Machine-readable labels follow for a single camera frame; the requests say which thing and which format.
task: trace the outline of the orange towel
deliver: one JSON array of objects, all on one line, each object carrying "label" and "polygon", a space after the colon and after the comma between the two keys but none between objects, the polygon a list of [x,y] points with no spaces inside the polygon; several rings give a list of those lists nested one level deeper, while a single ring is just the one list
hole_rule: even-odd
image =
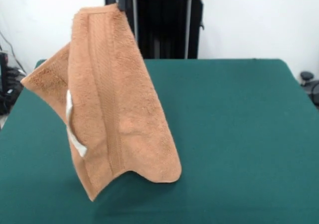
[{"label": "orange towel", "polygon": [[70,44],[22,83],[66,123],[72,160],[91,200],[127,171],[152,182],[179,179],[162,107],[116,4],[81,9]]}]

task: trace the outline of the brown towel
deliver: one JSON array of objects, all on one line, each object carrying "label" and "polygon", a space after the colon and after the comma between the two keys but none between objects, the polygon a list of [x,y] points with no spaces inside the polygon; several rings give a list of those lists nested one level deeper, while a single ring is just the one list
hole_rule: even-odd
[{"label": "brown towel", "polygon": [[70,44],[22,83],[67,124],[72,160],[91,200],[127,171],[152,182],[179,179],[162,107],[116,4],[80,10]]}]

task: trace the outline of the black stand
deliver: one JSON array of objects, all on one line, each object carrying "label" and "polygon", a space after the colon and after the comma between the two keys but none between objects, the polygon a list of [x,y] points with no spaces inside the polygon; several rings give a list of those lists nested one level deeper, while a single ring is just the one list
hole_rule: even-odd
[{"label": "black stand", "polygon": [[126,11],[145,59],[197,58],[203,12],[201,0],[125,1],[122,10]]}]

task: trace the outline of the black cable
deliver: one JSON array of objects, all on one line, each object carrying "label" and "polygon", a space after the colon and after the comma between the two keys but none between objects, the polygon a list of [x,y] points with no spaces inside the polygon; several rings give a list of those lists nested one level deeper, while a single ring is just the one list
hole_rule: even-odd
[{"label": "black cable", "polygon": [[21,65],[21,63],[18,61],[17,57],[15,56],[12,44],[6,39],[6,37],[3,35],[3,33],[0,31],[0,36],[3,38],[3,40],[10,46],[11,48],[11,52],[12,52],[12,56],[14,57],[15,61],[17,62],[18,66],[23,70],[23,72],[26,73],[25,69],[23,68],[23,66]]}]

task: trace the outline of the towel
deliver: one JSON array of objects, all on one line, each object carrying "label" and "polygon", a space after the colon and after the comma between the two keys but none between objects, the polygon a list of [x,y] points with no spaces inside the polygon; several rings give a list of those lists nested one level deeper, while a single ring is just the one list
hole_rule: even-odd
[{"label": "towel", "polygon": [[163,109],[116,4],[81,9],[71,42],[22,83],[65,122],[90,200],[127,171],[156,183],[179,179],[181,164]]}]

